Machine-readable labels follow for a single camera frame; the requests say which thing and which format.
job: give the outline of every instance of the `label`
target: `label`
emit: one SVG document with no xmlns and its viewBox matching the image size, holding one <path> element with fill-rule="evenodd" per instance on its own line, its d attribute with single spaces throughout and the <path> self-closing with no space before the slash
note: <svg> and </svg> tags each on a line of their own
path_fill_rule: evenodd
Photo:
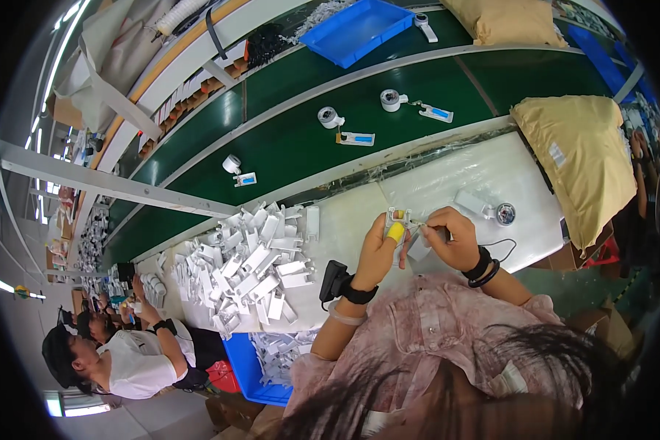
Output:
<svg viewBox="0 0 660 440">
<path fill-rule="evenodd" d="M 560 168 L 564 165 L 565 162 L 567 162 L 567 158 L 564 157 L 562 150 L 560 150 L 560 147 L 554 142 L 552 145 L 550 145 L 550 148 L 547 150 L 547 152 L 550 153 L 550 156 L 553 158 L 556 167 Z"/>
</svg>

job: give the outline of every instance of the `plastic bin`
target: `plastic bin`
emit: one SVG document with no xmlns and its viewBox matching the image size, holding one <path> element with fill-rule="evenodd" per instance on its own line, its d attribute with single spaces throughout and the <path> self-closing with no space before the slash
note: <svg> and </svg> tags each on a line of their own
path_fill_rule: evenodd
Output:
<svg viewBox="0 0 660 440">
<path fill-rule="evenodd" d="M 259 365 L 257 352 L 247 333 L 235 333 L 231 339 L 222 341 L 222 343 L 225 345 L 232 370 L 245 399 L 267 405 L 286 406 L 293 387 L 263 386 L 259 382 L 263 375 L 262 366 Z"/>
<path fill-rule="evenodd" d="M 413 25 L 415 14 L 379 0 L 360 0 L 331 16 L 300 42 L 347 68 L 389 38 Z"/>
</svg>

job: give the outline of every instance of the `black wrist strap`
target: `black wrist strap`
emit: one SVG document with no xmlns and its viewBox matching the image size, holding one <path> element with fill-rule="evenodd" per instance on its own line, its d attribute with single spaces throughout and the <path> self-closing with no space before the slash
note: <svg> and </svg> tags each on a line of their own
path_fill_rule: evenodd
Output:
<svg viewBox="0 0 660 440">
<path fill-rule="evenodd" d="M 370 302 L 374 295 L 377 294 L 378 286 L 374 286 L 370 291 L 354 290 L 352 286 L 350 286 L 350 283 L 352 283 L 354 278 L 355 276 L 352 275 L 342 283 L 342 286 L 340 286 L 340 295 L 347 298 L 352 304 L 364 305 Z"/>
<path fill-rule="evenodd" d="M 484 272 L 486 272 L 486 268 L 489 267 L 489 264 L 491 263 L 491 254 L 489 251 L 484 247 L 480 246 L 479 247 L 479 262 L 476 263 L 476 266 L 472 270 L 467 270 L 466 272 L 463 272 L 462 274 L 470 281 L 477 279 L 484 275 Z"/>
<path fill-rule="evenodd" d="M 494 258 L 492 261 L 490 261 L 490 263 L 492 263 L 492 262 L 494 263 L 494 266 L 493 266 L 493 268 L 491 268 L 491 272 L 489 272 L 488 275 L 486 275 L 484 278 L 482 278 L 478 281 L 469 280 L 467 285 L 472 287 L 473 289 L 476 289 L 477 287 L 482 287 L 486 283 L 490 282 L 491 279 L 496 276 L 496 272 L 498 272 L 499 268 L 501 267 L 501 263 L 499 263 L 499 260 L 497 260 L 496 258 Z"/>
<path fill-rule="evenodd" d="M 171 331 L 174 334 L 174 336 L 178 334 L 178 331 L 176 330 L 176 326 L 174 325 L 174 322 L 171 321 L 171 318 L 167 319 L 166 321 L 161 320 L 156 324 L 154 324 L 154 333 L 156 333 L 157 330 L 159 329 L 169 329 L 169 331 Z"/>
</svg>

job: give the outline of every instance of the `white t-shirt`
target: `white t-shirt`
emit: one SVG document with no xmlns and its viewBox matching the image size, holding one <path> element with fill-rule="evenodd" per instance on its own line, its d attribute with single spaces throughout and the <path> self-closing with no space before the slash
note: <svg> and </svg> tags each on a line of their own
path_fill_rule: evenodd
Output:
<svg viewBox="0 0 660 440">
<path fill-rule="evenodd" d="M 179 342 L 188 364 L 195 366 L 194 343 L 179 320 L 173 319 Z M 98 348 L 98 354 L 110 352 L 110 392 L 128 399 L 149 399 L 163 388 L 183 379 L 161 349 L 159 338 L 150 331 L 119 330 Z"/>
</svg>

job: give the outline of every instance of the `red stool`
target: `red stool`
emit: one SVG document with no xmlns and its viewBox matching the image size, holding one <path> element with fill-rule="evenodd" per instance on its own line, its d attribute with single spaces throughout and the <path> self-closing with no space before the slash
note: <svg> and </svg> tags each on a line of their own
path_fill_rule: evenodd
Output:
<svg viewBox="0 0 660 440">
<path fill-rule="evenodd" d="M 596 259 L 593 257 L 584 262 L 582 268 L 591 268 L 592 266 L 599 266 L 604 264 L 616 263 L 620 261 L 619 247 L 616 245 L 616 240 L 610 236 L 606 242 L 599 248 L 599 254 Z"/>
<path fill-rule="evenodd" d="M 213 386 L 228 393 L 242 392 L 240 384 L 235 377 L 235 373 L 232 371 L 232 365 L 226 360 L 217 361 L 206 371 L 208 372 L 208 377 Z"/>
</svg>

